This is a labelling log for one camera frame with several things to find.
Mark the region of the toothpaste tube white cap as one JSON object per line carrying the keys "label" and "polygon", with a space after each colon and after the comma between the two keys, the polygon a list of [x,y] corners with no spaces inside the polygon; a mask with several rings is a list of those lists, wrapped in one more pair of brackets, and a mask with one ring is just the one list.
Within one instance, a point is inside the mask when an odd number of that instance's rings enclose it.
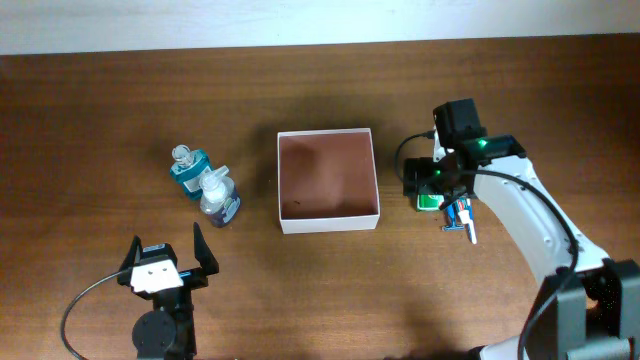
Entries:
{"label": "toothpaste tube white cap", "polygon": [[462,224],[468,225],[474,222],[471,200],[469,198],[460,198],[455,202],[457,217]]}

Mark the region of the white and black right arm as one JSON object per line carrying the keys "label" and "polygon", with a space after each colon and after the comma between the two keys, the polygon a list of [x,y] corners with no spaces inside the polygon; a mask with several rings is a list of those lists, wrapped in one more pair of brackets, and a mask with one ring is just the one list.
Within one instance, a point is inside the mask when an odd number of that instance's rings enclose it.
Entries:
{"label": "white and black right arm", "polygon": [[500,220],[524,256],[538,294],[521,332],[471,350],[473,359],[636,359],[639,266],[591,242],[539,180],[511,135],[462,140],[442,157],[407,158],[404,193],[470,195]]}

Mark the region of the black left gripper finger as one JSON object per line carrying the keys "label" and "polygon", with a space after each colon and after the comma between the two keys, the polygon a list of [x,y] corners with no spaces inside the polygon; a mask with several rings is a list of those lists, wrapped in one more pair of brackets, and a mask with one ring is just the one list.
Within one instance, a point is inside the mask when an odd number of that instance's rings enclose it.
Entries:
{"label": "black left gripper finger", "polygon": [[129,250],[119,268],[120,271],[124,271],[127,269],[132,268],[138,261],[140,258],[142,252],[142,244],[141,244],[141,239],[135,235],[133,237],[132,243],[129,247]]}
{"label": "black left gripper finger", "polygon": [[193,223],[194,256],[206,276],[219,273],[219,263],[207,245],[201,228],[197,222]]}

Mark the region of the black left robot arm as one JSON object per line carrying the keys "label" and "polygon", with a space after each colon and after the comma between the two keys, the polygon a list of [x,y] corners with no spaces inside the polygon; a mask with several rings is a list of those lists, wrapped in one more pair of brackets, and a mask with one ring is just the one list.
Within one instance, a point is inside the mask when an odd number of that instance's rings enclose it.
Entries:
{"label": "black left robot arm", "polygon": [[179,270],[170,244],[144,247],[139,237],[132,240],[117,283],[153,306],[132,330],[138,359],[192,359],[197,354],[192,292],[208,286],[208,277],[219,272],[219,263],[198,223],[193,224],[193,244],[199,265]]}

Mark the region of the green soap packet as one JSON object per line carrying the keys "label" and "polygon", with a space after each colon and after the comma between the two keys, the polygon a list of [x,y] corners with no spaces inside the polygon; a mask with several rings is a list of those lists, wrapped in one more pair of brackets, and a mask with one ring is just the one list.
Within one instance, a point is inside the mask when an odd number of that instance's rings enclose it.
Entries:
{"label": "green soap packet", "polygon": [[419,212],[439,211],[443,203],[443,195],[419,194],[416,197],[416,210]]}

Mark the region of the blue disposable razor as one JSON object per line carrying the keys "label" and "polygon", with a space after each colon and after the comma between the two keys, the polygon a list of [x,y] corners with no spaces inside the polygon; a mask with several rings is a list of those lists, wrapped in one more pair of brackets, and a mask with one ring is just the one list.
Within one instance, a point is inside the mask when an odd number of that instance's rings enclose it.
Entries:
{"label": "blue disposable razor", "polygon": [[464,230],[464,225],[457,218],[457,210],[455,205],[449,205],[444,211],[446,215],[446,223],[442,227],[445,232]]}

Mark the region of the blue and white toothbrush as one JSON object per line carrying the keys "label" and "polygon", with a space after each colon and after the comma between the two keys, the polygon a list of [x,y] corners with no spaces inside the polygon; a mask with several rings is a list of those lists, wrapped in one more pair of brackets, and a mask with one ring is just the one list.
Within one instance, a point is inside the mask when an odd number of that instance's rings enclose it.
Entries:
{"label": "blue and white toothbrush", "polygon": [[464,220],[464,224],[466,226],[467,233],[471,243],[473,245],[476,245],[478,243],[478,240],[477,240],[477,235],[475,230],[473,208],[472,208],[471,200],[469,198],[466,199],[466,202],[467,202],[467,206],[466,206],[467,216],[466,216],[466,219]]}

